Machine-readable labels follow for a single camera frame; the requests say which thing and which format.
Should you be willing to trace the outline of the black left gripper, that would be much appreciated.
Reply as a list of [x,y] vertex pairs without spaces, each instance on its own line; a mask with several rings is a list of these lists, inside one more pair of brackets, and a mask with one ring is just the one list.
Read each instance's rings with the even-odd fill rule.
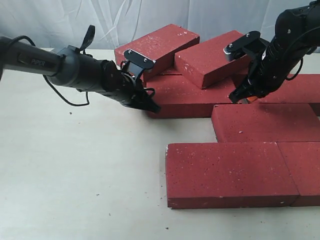
[[144,88],[140,78],[118,69],[112,60],[104,60],[101,67],[101,95],[119,102],[124,107],[155,114],[160,112],[161,107],[153,101],[153,95],[148,94],[149,89]]

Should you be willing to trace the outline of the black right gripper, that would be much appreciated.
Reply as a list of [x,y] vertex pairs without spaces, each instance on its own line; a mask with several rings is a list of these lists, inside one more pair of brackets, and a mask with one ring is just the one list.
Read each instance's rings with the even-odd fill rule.
[[255,57],[240,85],[229,94],[232,103],[251,104],[277,91],[288,75],[288,65],[282,59]]

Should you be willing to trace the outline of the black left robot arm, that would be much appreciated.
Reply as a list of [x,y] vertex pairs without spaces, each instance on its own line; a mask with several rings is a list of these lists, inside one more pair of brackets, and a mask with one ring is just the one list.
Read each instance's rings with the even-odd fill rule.
[[79,92],[94,92],[138,110],[158,113],[161,107],[153,88],[144,87],[141,75],[154,67],[155,61],[127,49],[118,68],[112,60],[98,60],[83,49],[68,46],[57,51],[35,47],[27,36],[0,38],[0,69],[40,74],[51,88],[62,86]]

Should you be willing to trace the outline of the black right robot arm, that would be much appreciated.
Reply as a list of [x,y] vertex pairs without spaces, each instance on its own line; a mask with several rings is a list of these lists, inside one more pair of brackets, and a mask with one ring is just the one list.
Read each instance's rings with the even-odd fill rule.
[[271,41],[261,38],[259,31],[250,31],[229,43],[223,51],[231,62],[249,56],[248,73],[229,94],[232,103],[243,99],[266,97],[289,81],[290,71],[303,64],[305,55],[320,46],[320,2],[286,9],[276,19]]

